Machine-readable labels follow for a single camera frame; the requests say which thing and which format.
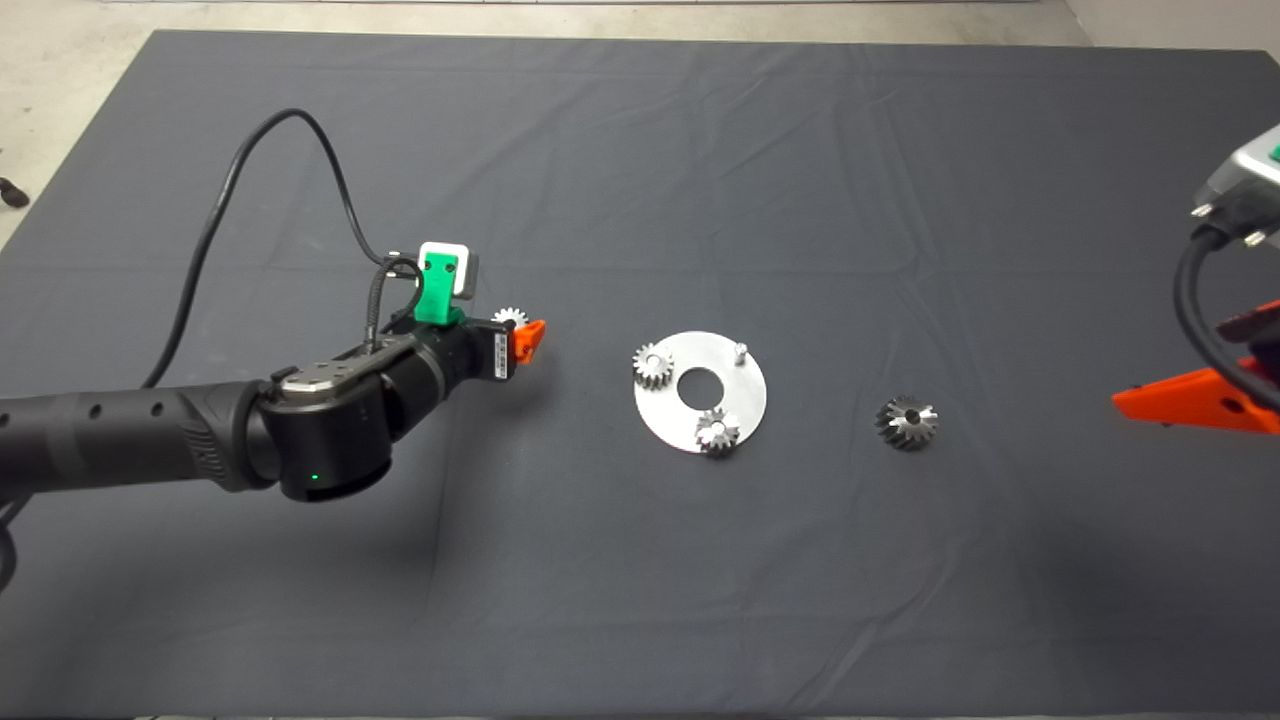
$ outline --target label sticker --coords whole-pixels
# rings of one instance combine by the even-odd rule
[[[507,379],[507,333],[493,336],[493,377]]]

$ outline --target metal disc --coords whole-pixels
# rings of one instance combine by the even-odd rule
[[[724,336],[698,331],[677,333],[654,345],[671,352],[676,364],[675,377],[655,389],[636,384],[635,393],[640,418],[659,439],[685,452],[701,452],[696,433],[698,418],[704,410],[685,405],[678,389],[680,378],[696,369],[714,374],[724,388],[724,396],[716,406],[737,415],[741,423],[739,445],[760,427],[765,405],[764,373],[749,351],[742,354],[742,364],[739,365],[735,363],[736,342]]]

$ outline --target green mount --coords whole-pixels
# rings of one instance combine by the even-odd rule
[[[422,264],[422,297],[413,306],[413,319],[429,325],[456,325],[463,315],[453,306],[453,281],[458,272],[458,258],[443,252],[428,252]]]

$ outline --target black cable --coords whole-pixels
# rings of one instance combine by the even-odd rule
[[[320,146],[324,149],[325,156],[329,159],[329,168],[333,170],[333,179],[338,186],[338,195],[342,197],[343,210],[347,213],[347,222],[351,224],[351,232],[356,237],[356,245],[360,246],[360,251],[365,254],[372,263],[379,265],[378,278],[375,279],[375,286],[378,288],[376,297],[374,292],[370,292],[370,302],[372,305],[372,325],[376,331],[379,305],[381,301],[381,287],[387,278],[387,273],[392,272],[397,265],[403,265],[410,268],[410,272],[393,273],[398,278],[419,278],[417,288],[413,292],[413,300],[406,310],[412,309],[417,304],[417,299],[422,293],[421,274],[419,273],[417,265],[413,264],[407,258],[389,256],[387,261],[378,256],[376,252],[369,246],[369,241],[365,240],[365,231],[360,227],[360,218],[356,217],[356,209],[351,202],[351,191],[347,188],[347,178],[342,172],[342,165],[338,163],[338,155],[333,150],[333,143],[329,142],[329,136],[325,135],[320,123],[307,113],[306,110],[298,108],[289,108],[287,110],[280,110],[270,118],[268,118],[262,124],[257,127],[244,142],[241,143],[236,155],[232,156],[230,168],[227,169],[227,177],[223,179],[221,191],[218,193],[218,199],[214,201],[214,208],[209,213],[209,219],[205,220],[204,229],[200,231],[200,238],[196,241],[196,250],[192,252],[191,264],[187,266],[187,278],[183,281],[182,295],[178,299],[178,310],[174,313],[173,327],[169,329],[169,337],[165,340],[164,350],[160,352],[160,357],[156,360],[155,366],[147,375],[147,379],[142,382],[142,388],[155,387],[164,377],[169,365],[173,363],[174,355],[178,352],[178,346],[182,343],[182,336],[187,331],[187,322],[191,318],[191,306],[196,299],[196,287],[200,284],[200,275],[205,269],[205,259],[209,256],[209,249],[214,242],[214,236],[218,233],[218,227],[223,222],[223,215],[227,214],[227,206],[230,204],[232,195],[236,192],[236,186],[239,183],[241,172],[244,169],[244,161],[248,160],[250,154],[257,146],[259,141],[262,140],[266,133],[271,132],[273,128],[283,123],[289,118],[298,118],[311,128],[315,133],[316,140],[320,141]],[[0,188],[9,192],[13,188],[12,183],[0,178]],[[5,201],[10,200],[10,195],[5,196]],[[17,516],[18,511],[31,500],[31,496],[0,501],[0,592],[4,591],[9,580],[17,569],[18,555],[14,547],[13,536],[8,530],[9,521]]]
[[[227,205],[230,202],[232,193],[236,192],[236,184],[239,182],[241,170],[244,169],[244,161],[259,141],[262,140],[262,136],[289,118],[298,118],[307,123],[307,127],[311,128],[320,141],[324,154],[329,159],[329,168],[333,170],[333,179],[338,184],[342,206],[347,211],[347,220],[351,224],[352,234],[356,236],[356,243],[360,245],[360,251],[365,254],[365,258],[369,258],[372,263],[381,264],[381,258],[369,247],[369,241],[365,240],[365,231],[361,229],[360,219],[356,218],[356,209],[351,204],[351,192],[347,190],[347,178],[342,173],[342,165],[338,163],[338,155],[333,151],[329,136],[325,135],[324,129],[320,128],[320,123],[306,110],[298,108],[280,110],[259,126],[232,158],[232,165],[227,170],[227,178],[223,179],[223,188],[218,193],[214,209],[209,213],[209,219],[205,220],[205,228],[200,231],[200,240],[196,242],[196,251],[192,254],[191,264],[187,268],[187,279],[182,286],[182,296],[178,300],[178,310],[173,318],[173,327],[169,329],[169,337],[165,340],[164,350],[160,352],[160,359],[156,360],[155,368],[151,369],[151,374],[142,383],[143,388],[155,387],[160,382],[160,378],[169,369],[169,364],[173,363],[173,356],[178,352],[178,345],[182,342],[182,336],[187,331],[187,320],[191,316],[191,305],[196,299],[196,286],[200,284],[200,274],[205,268],[205,258],[209,255],[209,247],[214,241],[214,234],[218,232],[218,225],[221,224],[223,215],[227,214]]]
[[[31,197],[9,182],[9,178],[0,178],[0,201],[10,208],[26,208],[31,205]]]
[[[31,496],[18,500],[0,501],[0,592],[9,587],[18,570],[18,548],[13,543],[13,534],[9,533],[9,523],[18,516]]]
[[[408,258],[402,255],[388,255],[381,265],[378,266],[378,274],[374,275],[374,282],[369,286],[369,302],[365,305],[365,350],[372,352],[378,348],[378,319],[383,314],[383,286],[387,283],[387,275],[397,266],[408,268],[411,277],[416,277],[417,282],[413,286],[413,297],[408,301],[401,313],[412,313],[413,306],[422,297],[422,274],[417,268],[417,263],[413,263]]]
[[[1199,274],[1210,252],[1226,247],[1231,238],[1222,231],[1202,225],[1192,234],[1192,241],[1183,251],[1174,277],[1174,310],[1178,324],[1201,357],[1226,378],[1229,383],[1249,396],[1249,398],[1268,410],[1280,411],[1280,391],[1261,377],[1245,370],[1239,361],[1226,354],[1219,345],[1213,331],[1204,322],[1199,305]]]

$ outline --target gear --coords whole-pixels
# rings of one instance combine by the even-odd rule
[[[657,389],[671,382],[676,363],[668,350],[650,342],[636,350],[631,357],[631,372],[636,384],[645,389]]]
[[[698,418],[698,447],[703,455],[723,457],[737,445],[741,429],[737,416],[716,407]]]
[[[525,315],[520,307],[503,307],[493,314],[495,323],[506,323],[507,320],[516,323],[517,328],[522,328],[529,324],[529,315]]]
[[[920,450],[938,434],[938,414],[932,405],[899,396],[876,414],[876,428],[897,450]]]

